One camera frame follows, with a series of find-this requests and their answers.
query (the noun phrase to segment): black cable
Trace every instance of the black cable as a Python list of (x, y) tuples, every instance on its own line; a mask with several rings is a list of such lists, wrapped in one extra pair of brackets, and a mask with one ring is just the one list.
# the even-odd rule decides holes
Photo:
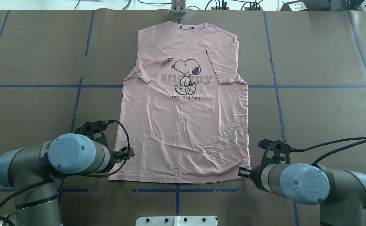
[(122, 10), (127, 9), (127, 7), (129, 7), (129, 6), (130, 6), (130, 3), (131, 3), (131, 2), (132, 2), (132, 0), (129, 0), (129, 2), (127, 3), (127, 5), (126, 5), (126, 6), (124, 6)]
[(199, 10), (201, 10), (199, 7), (197, 7), (197, 6), (189, 6), (189, 7), (187, 7), (187, 8), (190, 8), (190, 7), (196, 7), (197, 9), (199, 9)]
[(321, 157), (319, 157), (318, 159), (316, 159), (315, 161), (314, 161), (314, 163), (311, 163), (311, 165), (312, 166), (317, 166), (317, 163), (319, 162), (319, 161), (321, 161), (322, 159), (324, 159), (324, 158), (326, 158), (326, 157), (328, 157), (328, 156), (330, 156), (331, 154), (333, 154), (333, 153), (337, 153), (337, 152), (340, 152), (340, 151), (342, 151), (342, 150), (345, 150), (345, 149), (348, 149), (348, 148), (351, 148), (351, 147), (354, 147), (354, 146), (356, 146), (356, 145), (359, 145), (359, 144), (362, 144), (362, 143), (366, 143), (366, 137), (357, 137), (357, 138), (348, 138), (348, 139), (343, 139), (344, 141), (345, 140), (361, 140), (361, 141), (358, 141), (358, 142), (356, 142), (356, 143), (352, 143), (352, 144), (350, 144), (350, 145), (346, 145), (346, 146), (344, 146), (344, 147), (341, 147), (341, 148), (338, 148), (338, 149), (335, 149), (335, 150), (333, 150), (333, 151), (330, 151), (329, 153), (326, 153), (326, 154), (324, 154), (324, 155), (322, 155)]
[(7, 198), (5, 198), (1, 203), (0, 203), (0, 208), (2, 208), (2, 206), (10, 199), (14, 198), (15, 196), (25, 192), (25, 191), (28, 191), (30, 189), (33, 189), (34, 187), (37, 187), (37, 186), (41, 186), (41, 185), (44, 185), (44, 184), (47, 184), (47, 183), (51, 183), (53, 182), (53, 180), (46, 180), (46, 181), (43, 181), (43, 182), (39, 182), (39, 183), (35, 183), (35, 184), (32, 184), (30, 186), (27, 186), (26, 188), (24, 189), (21, 189), (13, 194), (11, 194), (10, 196), (8, 196)]
[(116, 171), (114, 171), (112, 173), (109, 173), (109, 174), (105, 174), (105, 175), (90, 175), (90, 174), (84, 174), (84, 173), (75, 173), (75, 174), (72, 174), (72, 175), (102, 178), (102, 177), (111, 176), (111, 175), (119, 172), (119, 170), (121, 170), (123, 168), (124, 164), (126, 163), (127, 159), (129, 158), (129, 155), (130, 155), (130, 139), (129, 139), (129, 135), (127, 134), (127, 131), (124, 128), (124, 126), (118, 120), (109, 120), (109, 121), (111, 123), (117, 122), (120, 125), (120, 127), (123, 129), (124, 133), (126, 134), (126, 138), (127, 138), (127, 155), (126, 155), (126, 158), (124, 159), (122, 165)]
[(172, 4), (172, 3), (145, 3), (145, 2), (142, 2), (140, 0), (138, 0), (139, 3), (144, 3), (144, 4)]
[(76, 5), (76, 7), (74, 7), (74, 10), (76, 10), (77, 9), (77, 6), (80, 4), (80, 0), (78, 0), (78, 3), (77, 3), (77, 5)]
[(245, 2), (243, 5), (242, 5), (242, 8), (240, 8), (240, 11), (243, 10), (243, 7), (245, 6), (246, 3), (250, 3), (250, 7), (251, 7), (251, 2)]
[(14, 223), (11, 222), (11, 220), (9, 220), (9, 219), (7, 219), (5, 217), (0, 216), (0, 220), (2, 220), (3, 222), (5, 222), (6, 223), (5, 225), (14, 226)]
[(204, 10), (207, 10), (207, 7), (208, 7), (208, 5), (209, 5), (209, 3), (211, 3), (213, 0), (209, 0), (209, 2), (207, 3), (207, 5), (206, 5), (206, 8), (204, 9)]

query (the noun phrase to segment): robotic arm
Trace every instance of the robotic arm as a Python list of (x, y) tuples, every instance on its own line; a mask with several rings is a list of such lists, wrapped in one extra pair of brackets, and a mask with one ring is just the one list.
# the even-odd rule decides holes
[[(365, 141), (356, 144), (366, 142), (366, 137), (360, 137), (358, 140), (362, 138), (365, 138)], [(261, 164), (252, 170), (240, 167), (239, 176), (250, 178), (260, 190), (288, 198), (296, 203), (319, 204), (320, 224), (323, 226), (364, 225), (365, 174), (328, 169), (317, 162), (312, 165), (290, 164), (289, 153), (302, 152), (314, 147), (299, 150), (279, 140), (261, 140), (258, 146), (265, 149)], [(267, 157), (270, 151), (274, 152), (272, 158)]]
[[(103, 130), (112, 122), (118, 121), (86, 123), (76, 133), (63, 134), (42, 145), (23, 147), (0, 157), (0, 184), (19, 191), (15, 195), (15, 215), (10, 217), (14, 225), (62, 226), (55, 181), (72, 175), (107, 172), (115, 163), (134, 156), (129, 142), (129, 147), (120, 151), (108, 148)], [(95, 133), (102, 136), (94, 139)]]

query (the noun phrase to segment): snoopy graphic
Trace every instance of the snoopy graphic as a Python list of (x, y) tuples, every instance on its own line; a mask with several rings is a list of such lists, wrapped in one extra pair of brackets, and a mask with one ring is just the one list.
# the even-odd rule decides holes
[(184, 96), (193, 95), (197, 86), (191, 81), (190, 75), (198, 75), (201, 72), (201, 68), (197, 60), (179, 60), (172, 65), (172, 68), (183, 73), (183, 77), (180, 79), (179, 85), (175, 86), (175, 91)]

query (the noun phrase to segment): pink t-shirt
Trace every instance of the pink t-shirt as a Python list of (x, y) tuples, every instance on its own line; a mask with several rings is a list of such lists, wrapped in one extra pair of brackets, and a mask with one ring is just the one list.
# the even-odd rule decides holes
[[(138, 31), (120, 121), (135, 157), (110, 180), (213, 183), (250, 168), (247, 84), (237, 36), (208, 23), (171, 21)], [(115, 150), (127, 146), (117, 131)]]

